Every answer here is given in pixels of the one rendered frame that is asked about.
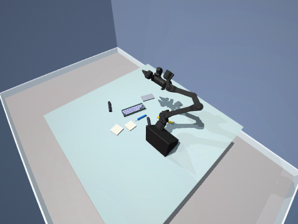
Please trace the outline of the grey keyboard with white letter keys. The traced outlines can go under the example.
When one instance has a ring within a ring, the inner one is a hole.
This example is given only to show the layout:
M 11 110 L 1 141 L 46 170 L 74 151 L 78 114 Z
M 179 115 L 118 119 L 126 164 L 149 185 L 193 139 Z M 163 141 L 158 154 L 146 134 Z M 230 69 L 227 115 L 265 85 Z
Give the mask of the grey keyboard with white letter keys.
M 132 114 L 137 113 L 142 110 L 145 110 L 145 106 L 143 105 L 143 103 L 139 103 L 134 106 L 122 109 L 121 111 L 122 111 L 124 117 L 126 117 L 126 116 L 132 115 Z

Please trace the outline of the cream square flat block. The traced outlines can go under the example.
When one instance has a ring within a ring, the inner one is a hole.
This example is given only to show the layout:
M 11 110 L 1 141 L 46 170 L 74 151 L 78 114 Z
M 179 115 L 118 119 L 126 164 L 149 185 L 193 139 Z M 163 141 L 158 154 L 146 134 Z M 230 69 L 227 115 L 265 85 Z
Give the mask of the cream square flat block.
M 136 127 L 136 124 L 133 121 L 129 121 L 127 124 L 124 125 L 129 131 Z

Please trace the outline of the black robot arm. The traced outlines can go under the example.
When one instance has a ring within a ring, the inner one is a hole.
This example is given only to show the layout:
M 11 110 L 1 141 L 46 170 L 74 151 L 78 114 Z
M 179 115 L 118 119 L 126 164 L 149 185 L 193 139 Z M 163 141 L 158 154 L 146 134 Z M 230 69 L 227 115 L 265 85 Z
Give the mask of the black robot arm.
M 162 72 L 163 72 L 163 69 L 160 67 L 157 67 L 156 72 L 154 74 L 161 77 Z M 190 92 L 190 91 L 187 91 L 187 90 L 184 90 L 184 89 L 174 86 L 171 81 L 173 76 L 174 76 L 174 74 L 172 72 L 170 72 L 169 70 L 166 70 L 166 72 L 163 75 L 163 78 L 166 80 L 161 78 L 158 81 L 158 85 L 162 87 L 161 90 L 166 89 L 169 92 L 176 92 L 176 93 L 191 97 L 194 104 L 189 107 L 185 107 L 185 108 L 181 108 L 181 109 L 177 109 L 177 110 L 173 110 L 173 111 L 169 111 L 169 110 L 162 111 L 159 114 L 159 120 L 155 124 L 155 127 L 158 128 L 160 131 L 164 130 L 166 123 L 169 122 L 169 117 L 171 117 L 171 116 L 182 114 L 182 113 L 187 113 L 190 111 L 203 110 L 203 104 L 200 102 L 197 94 L 194 92 Z

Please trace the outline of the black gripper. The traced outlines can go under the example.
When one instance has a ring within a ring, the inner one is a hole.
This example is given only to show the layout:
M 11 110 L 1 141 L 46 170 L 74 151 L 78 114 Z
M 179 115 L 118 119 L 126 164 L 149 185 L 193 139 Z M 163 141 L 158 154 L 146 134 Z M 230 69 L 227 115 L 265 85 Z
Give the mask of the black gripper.
M 156 74 L 153 74 L 153 72 L 150 70 L 148 70 L 148 71 L 142 70 L 142 72 L 143 72 L 145 78 L 151 79 L 151 81 L 155 82 L 156 84 L 158 84 L 158 81 L 161 79 L 161 77 L 159 77 Z

